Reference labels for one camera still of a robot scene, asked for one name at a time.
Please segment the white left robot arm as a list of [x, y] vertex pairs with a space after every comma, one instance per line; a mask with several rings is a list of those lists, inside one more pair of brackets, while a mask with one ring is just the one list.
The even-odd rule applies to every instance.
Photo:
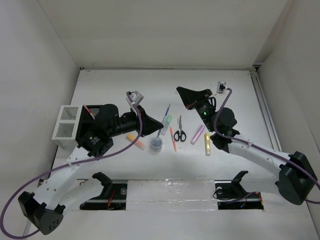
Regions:
[[94, 164], [93, 161], [80, 164], [80, 160], [102, 157], [113, 146], [113, 137], [133, 131], [144, 137], [163, 128], [163, 124], [148, 116], [140, 105], [136, 109], [138, 112], [132, 109], [119, 115], [114, 104], [102, 105], [93, 120], [82, 124], [82, 134], [67, 166], [51, 174], [35, 191], [24, 191], [18, 197], [23, 215], [43, 235], [56, 230], [75, 205], [95, 197], [104, 199], [111, 194], [113, 181], [102, 172], [71, 189], [73, 183]]

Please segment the yellow highlighter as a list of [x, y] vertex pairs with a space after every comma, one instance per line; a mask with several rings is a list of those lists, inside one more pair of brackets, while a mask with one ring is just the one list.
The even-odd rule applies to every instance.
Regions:
[[204, 147], [205, 147], [205, 155], [210, 156], [211, 155], [211, 139], [210, 139], [209, 132], [204, 134]]

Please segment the black left rest bracket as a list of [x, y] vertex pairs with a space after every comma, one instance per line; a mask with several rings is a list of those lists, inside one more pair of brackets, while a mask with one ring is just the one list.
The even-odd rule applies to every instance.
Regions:
[[83, 211], [124, 211], [127, 205], [128, 181], [111, 180], [102, 172], [93, 175], [102, 180], [102, 190], [95, 196], [79, 206]]

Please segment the blue ballpoint pen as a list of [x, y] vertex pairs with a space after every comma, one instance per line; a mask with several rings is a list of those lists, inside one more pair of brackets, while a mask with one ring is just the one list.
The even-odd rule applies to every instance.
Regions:
[[[168, 107], [167, 107], [167, 109], [166, 109], [166, 112], [165, 112], [165, 114], [164, 114], [164, 116], [163, 116], [163, 118], [162, 118], [162, 128], [164, 127], [164, 125], [165, 125], [165, 121], [166, 121], [166, 119], [167, 119], [167, 116], [168, 116], [168, 113], [169, 113], [169, 110], [170, 110], [170, 107], [171, 107], [171, 104], [169, 104], [168, 105]], [[157, 132], [157, 135], [156, 135], [156, 137], [157, 138], [159, 138], [160, 137], [160, 134], [161, 134], [161, 131], [162, 131], [162, 128], [160, 129], [160, 130], [158, 130], [158, 132]]]

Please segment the green highlighter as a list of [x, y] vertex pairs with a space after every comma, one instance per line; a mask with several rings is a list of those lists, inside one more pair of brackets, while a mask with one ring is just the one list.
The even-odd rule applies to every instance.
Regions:
[[171, 121], [172, 121], [172, 116], [171, 116], [171, 115], [168, 115], [168, 116], [166, 117], [165, 121], [164, 121], [163, 128], [162, 128], [162, 130], [161, 130], [161, 132], [160, 132], [161, 135], [164, 136], [164, 135], [166, 134], [166, 132], [167, 132], [169, 126], [170, 126]]

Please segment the black desk organizer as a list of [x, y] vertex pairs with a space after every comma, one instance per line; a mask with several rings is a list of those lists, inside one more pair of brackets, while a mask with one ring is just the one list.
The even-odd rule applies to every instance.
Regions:
[[[96, 118], [97, 114], [100, 111], [102, 105], [86, 105], [94, 117]], [[101, 140], [97, 134], [97, 129], [94, 127], [95, 120], [89, 115], [83, 105], [80, 106], [80, 118], [78, 121], [78, 127], [75, 136], [76, 145], [75, 149], [84, 147], [85, 149], [99, 149], [104, 145], [104, 142]]]

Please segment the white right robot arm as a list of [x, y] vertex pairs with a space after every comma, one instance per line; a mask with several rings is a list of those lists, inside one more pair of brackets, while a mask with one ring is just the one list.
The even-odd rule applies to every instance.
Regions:
[[197, 111], [212, 133], [209, 139], [218, 150], [242, 157], [271, 172], [277, 177], [278, 193], [289, 203], [311, 202], [308, 195], [320, 184], [307, 157], [298, 151], [289, 154], [259, 145], [234, 129], [237, 124], [235, 114], [225, 106], [233, 91], [225, 83], [219, 83], [217, 88], [219, 94], [228, 91], [220, 108], [210, 89], [196, 91], [178, 86], [176, 91], [187, 110]]

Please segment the orange marker pen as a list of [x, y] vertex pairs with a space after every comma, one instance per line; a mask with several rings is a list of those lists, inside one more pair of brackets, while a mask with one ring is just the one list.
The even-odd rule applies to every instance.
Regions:
[[174, 138], [174, 131], [171, 126], [169, 127], [169, 131], [170, 131], [170, 136], [171, 136], [174, 152], [177, 152], [177, 145], [176, 145], [176, 140]]

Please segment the black handled scissors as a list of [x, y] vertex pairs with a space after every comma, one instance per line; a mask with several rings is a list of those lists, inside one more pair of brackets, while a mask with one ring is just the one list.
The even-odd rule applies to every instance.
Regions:
[[187, 135], [186, 133], [183, 131], [183, 127], [182, 127], [182, 116], [179, 116], [179, 120], [178, 120], [178, 130], [174, 133], [173, 138], [176, 142], [185, 142]]

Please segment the pink red marker pen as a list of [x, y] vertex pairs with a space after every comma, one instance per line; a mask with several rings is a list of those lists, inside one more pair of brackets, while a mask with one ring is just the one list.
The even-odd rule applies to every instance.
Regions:
[[92, 117], [93, 120], [95, 120], [95, 116], [93, 115], [93, 113], [91, 112], [91, 110], [84, 104], [83, 107], [85, 108], [85, 110], [89, 113], [89, 115]]

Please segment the white desk organizer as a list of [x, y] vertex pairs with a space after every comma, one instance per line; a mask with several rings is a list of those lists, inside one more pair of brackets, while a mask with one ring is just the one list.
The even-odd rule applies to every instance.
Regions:
[[51, 140], [64, 151], [72, 151], [76, 145], [82, 106], [62, 105]]

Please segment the orange highlighter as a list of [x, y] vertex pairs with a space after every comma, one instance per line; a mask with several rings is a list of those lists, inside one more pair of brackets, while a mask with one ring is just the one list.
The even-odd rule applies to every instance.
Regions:
[[[130, 142], [134, 142], [134, 141], [136, 140], [136, 138], [137, 138], [137, 136], [136, 136], [136, 135], [133, 135], [133, 134], [131, 134], [131, 133], [129, 133], [129, 134], [126, 135], [126, 139], [127, 139], [128, 141], [130, 141]], [[140, 150], [142, 150], [142, 151], [144, 151], [145, 148], [146, 148], [146, 145], [145, 145], [142, 141], [140, 141], [140, 140], [136, 140], [135, 143], [134, 143], [134, 145], [135, 145], [136, 147], [138, 147], [138, 148], [139, 148]]]

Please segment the purple highlighter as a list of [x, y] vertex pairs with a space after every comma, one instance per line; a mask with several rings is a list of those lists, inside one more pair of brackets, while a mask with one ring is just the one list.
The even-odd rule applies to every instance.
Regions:
[[191, 139], [191, 141], [190, 141], [190, 143], [191, 143], [192, 145], [194, 145], [194, 144], [198, 141], [198, 139], [200, 138], [200, 136], [201, 136], [201, 134], [203, 133], [204, 129], [205, 129], [205, 126], [204, 126], [204, 125], [201, 125], [201, 126], [197, 129], [196, 133], [194, 134], [194, 136], [192, 137], [192, 139]]

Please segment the jar of rubber bands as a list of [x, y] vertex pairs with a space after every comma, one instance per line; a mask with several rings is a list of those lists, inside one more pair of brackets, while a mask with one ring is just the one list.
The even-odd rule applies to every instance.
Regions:
[[163, 148], [163, 140], [160, 137], [153, 137], [150, 141], [150, 150], [152, 153], [159, 154]]

